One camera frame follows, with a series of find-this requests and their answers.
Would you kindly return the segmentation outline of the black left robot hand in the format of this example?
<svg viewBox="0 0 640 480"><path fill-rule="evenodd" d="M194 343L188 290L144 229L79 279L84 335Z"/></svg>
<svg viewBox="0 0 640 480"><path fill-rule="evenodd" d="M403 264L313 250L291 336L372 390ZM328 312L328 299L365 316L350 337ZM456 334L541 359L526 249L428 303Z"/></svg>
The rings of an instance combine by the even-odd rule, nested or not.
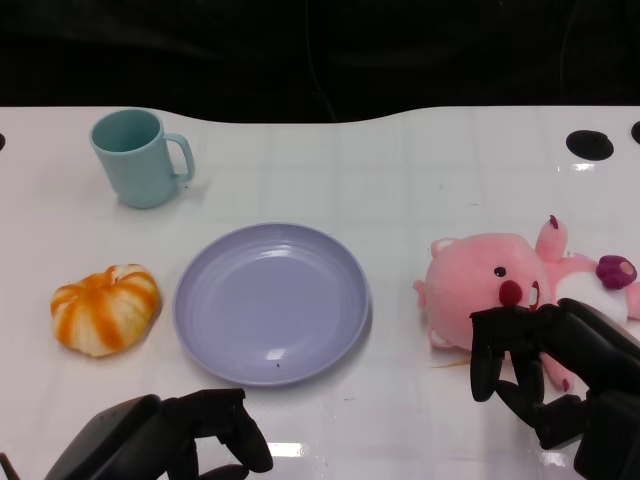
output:
<svg viewBox="0 0 640 480"><path fill-rule="evenodd" d="M47 473L48 479L244 479L273 468L267 442L240 388L165 400L138 397L95 415ZM215 437L238 460L199 472L196 440Z"/></svg>

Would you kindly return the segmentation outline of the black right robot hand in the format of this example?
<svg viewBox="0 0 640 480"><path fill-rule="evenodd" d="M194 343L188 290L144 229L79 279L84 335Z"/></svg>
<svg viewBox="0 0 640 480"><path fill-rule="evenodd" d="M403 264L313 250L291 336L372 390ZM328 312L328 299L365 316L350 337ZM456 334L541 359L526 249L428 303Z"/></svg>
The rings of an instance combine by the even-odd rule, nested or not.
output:
<svg viewBox="0 0 640 480"><path fill-rule="evenodd" d="M536 310L495 307L470 319L474 400L499 395L544 449L582 436L601 395L639 395L638 341L584 303L565 298ZM545 403L542 355L576 374L588 388L586 398L566 394Z"/></svg>

